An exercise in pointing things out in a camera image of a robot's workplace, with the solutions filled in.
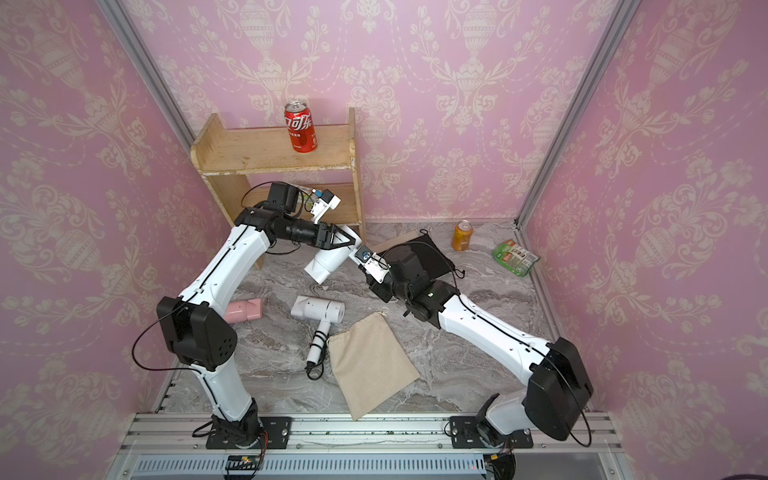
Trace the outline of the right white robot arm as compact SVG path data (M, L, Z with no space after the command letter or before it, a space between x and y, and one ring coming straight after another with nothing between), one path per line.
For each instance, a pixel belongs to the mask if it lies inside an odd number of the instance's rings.
M362 248L354 258L383 301L402 301L407 313L470 342L524 384L520 394L492 395L477 412L484 444L496 447L530 429L557 441L571 437L594 392L572 342L536 337L483 310L455 282L432 278L410 245L397 245L386 256Z

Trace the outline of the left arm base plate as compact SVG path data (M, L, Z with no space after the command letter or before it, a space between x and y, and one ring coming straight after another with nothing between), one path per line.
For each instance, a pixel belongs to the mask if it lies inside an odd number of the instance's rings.
M252 417L232 422L212 416L211 433L206 440L209 450L261 449L266 441L268 450L284 450L291 435L289 416Z

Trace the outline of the beige linen drawstring bag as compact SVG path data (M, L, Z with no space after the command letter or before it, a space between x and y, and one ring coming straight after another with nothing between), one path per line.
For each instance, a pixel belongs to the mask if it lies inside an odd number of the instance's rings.
M357 421L419 379L382 312L329 339L332 373Z

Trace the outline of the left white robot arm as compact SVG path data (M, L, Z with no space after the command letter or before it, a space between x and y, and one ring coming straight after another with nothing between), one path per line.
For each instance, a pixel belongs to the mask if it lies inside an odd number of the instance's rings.
M234 362L237 334L224 316L252 265L280 240L317 249L306 271L323 283L361 240L347 226L323 221L340 199L330 190L271 184L266 200L244 208L203 272L178 296L157 305L167 349L200 381L212 405L209 449L266 449L268 434L256 400L245 390Z

